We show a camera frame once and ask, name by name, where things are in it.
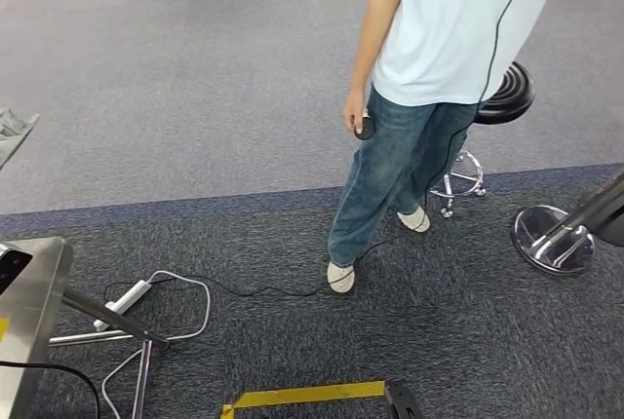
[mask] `blue jeans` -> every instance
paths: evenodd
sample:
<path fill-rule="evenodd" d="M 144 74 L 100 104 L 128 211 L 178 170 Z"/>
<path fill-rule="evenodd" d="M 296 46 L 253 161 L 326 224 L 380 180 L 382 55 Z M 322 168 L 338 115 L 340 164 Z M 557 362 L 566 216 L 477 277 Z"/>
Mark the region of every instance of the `blue jeans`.
<path fill-rule="evenodd" d="M 329 232 L 332 261 L 342 268 L 353 265 L 369 246 L 388 208 L 402 214 L 418 209 L 428 186 L 450 169 L 466 140 L 477 107 L 450 103 L 406 107 L 385 99 L 373 88 L 368 111 L 375 132 L 362 141 L 354 155 Z"/>

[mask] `white sneaker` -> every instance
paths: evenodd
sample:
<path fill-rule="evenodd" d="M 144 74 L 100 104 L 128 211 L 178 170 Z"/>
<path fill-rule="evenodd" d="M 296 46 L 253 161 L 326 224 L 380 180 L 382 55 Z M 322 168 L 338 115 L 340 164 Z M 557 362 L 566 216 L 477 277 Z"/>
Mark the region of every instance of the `white sneaker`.
<path fill-rule="evenodd" d="M 353 266 L 340 268 L 329 263 L 327 267 L 327 282 L 335 292 L 341 294 L 349 292 L 355 282 L 355 271 Z"/>
<path fill-rule="evenodd" d="M 429 222 L 429 217 L 421 207 L 418 207 L 417 210 L 409 215 L 404 215 L 400 212 L 397 214 L 399 215 L 399 219 L 405 224 L 406 227 L 414 232 L 425 232 L 431 225 L 431 223 Z"/>

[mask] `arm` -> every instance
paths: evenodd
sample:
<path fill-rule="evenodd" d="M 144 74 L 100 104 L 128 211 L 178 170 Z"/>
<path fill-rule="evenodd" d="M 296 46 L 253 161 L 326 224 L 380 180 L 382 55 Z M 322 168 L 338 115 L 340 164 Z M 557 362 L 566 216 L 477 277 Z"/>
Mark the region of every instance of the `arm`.
<path fill-rule="evenodd" d="M 369 0 L 357 44 L 351 87 L 342 108 L 342 117 L 349 131 L 361 133 L 366 82 L 400 1 Z"/>
<path fill-rule="evenodd" d="M 366 82 L 400 1 L 369 0 L 355 54 L 351 87 L 342 109 L 344 125 L 350 132 L 362 132 Z"/>
<path fill-rule="evenodd" d="M 401 0 L 369 0 L 355 55 L 351 91 L 363 94 L 366 84 Z"/>

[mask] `bar stool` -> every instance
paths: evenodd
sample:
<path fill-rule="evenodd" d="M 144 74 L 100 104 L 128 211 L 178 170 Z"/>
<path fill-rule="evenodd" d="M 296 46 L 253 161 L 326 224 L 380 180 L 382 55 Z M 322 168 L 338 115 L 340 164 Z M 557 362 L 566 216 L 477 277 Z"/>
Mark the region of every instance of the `bar stool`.
<path fill-rule="evenodd" d="M 534 99 L 533 80 L 524 67 L 514 61 L 505 73 L 500 88 L 479 109 L 474 123 L 498 125 L 513 122 L 524 115 Z M 456 159 L 456 163 L 464 163 L 465 159 L 468 159 L 470 168 L 474 169 L 474 173 L 459 171 L 459 166 L 456 165 L 446 173 L 441 184 L 431 190 L 434 195 L 446 199 L 446 206 L 441 210 L 442 216 L 453 216 L 453 204 L 456 198 L 473 193 L 480 197 L 486 194 L 486 189 L 483 188 L 483 171 L 477 158 L 462 149 Z M 463 184 L 456 186 L 456 182 L 460 181 Z"/>

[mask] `floor marking tape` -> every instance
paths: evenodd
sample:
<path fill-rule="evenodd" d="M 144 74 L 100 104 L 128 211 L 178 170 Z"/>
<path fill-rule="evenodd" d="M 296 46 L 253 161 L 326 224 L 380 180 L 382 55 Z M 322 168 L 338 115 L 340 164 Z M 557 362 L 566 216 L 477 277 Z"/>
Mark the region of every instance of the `floor marking tape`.
<path fill-rule="evenodd" d="M 9 327 L 9 319 L 0 319 L 0 341 L 2 341 L 2 337 L 5 336 L 5 333 L 7 332 L 7 328 Z"/>
<path fill-rule="evenodd" d="M 221 419 L 234 419 L 236 409 L 246 407 L 382 397 L 384 387 L 380 381 L 243 393 L 234 404 L 224 404 Z"/>

